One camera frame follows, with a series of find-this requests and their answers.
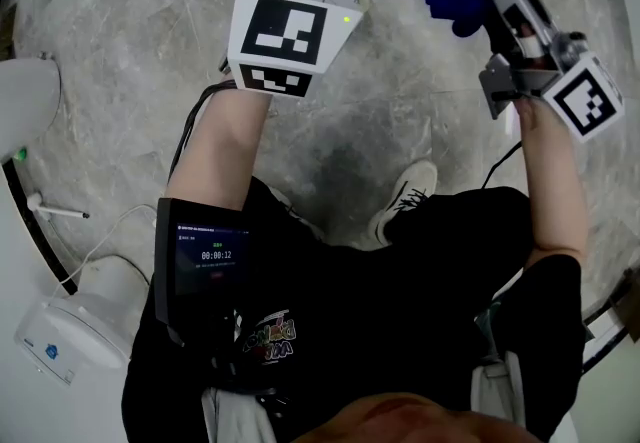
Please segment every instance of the white wall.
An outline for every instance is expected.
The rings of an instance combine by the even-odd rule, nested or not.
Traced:
[[[0,170],[0,440],[2,443],[125,442],[125,372],[81,369],[71,387],[38,373],[13,342],[27,308],[56,279],[36,248]]]
[[[571,417],[580,443],[640,442],[640,342],[625,338],[587,372]]]

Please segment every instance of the blue sticker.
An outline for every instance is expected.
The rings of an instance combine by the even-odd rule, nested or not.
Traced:
[[[47,345],[47,350],[45,352],[51,359],[56,359],[58,357],[58,348],[55,345]]]

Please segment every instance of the green object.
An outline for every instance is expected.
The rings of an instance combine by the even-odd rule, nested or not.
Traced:
[[[16,152],[16,154],[13,156],[14,160],[17,160],[18,162],[22,162],[23,160],[25,160],[27,158],[27,149],[26,148],[21,148],[18,152]]]

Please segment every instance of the black and white square marker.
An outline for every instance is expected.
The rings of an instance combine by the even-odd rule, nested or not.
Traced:
[[[243,54],[316,64],[327,10],[291,0],[258,0]]]
[[[241,64],[240,71],[247,88],[300,97],[307,94],[312,78],[306,73],[251,64]]]
[[[617,113],[616,107],[588,69],[553,95],[553,100],[582,136],[593,132]]]

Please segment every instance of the display screen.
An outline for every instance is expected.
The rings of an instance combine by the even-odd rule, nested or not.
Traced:
[[[240,280],[247,271],[248,255],[247,230],[178,223],[176,294],[206,292]]]

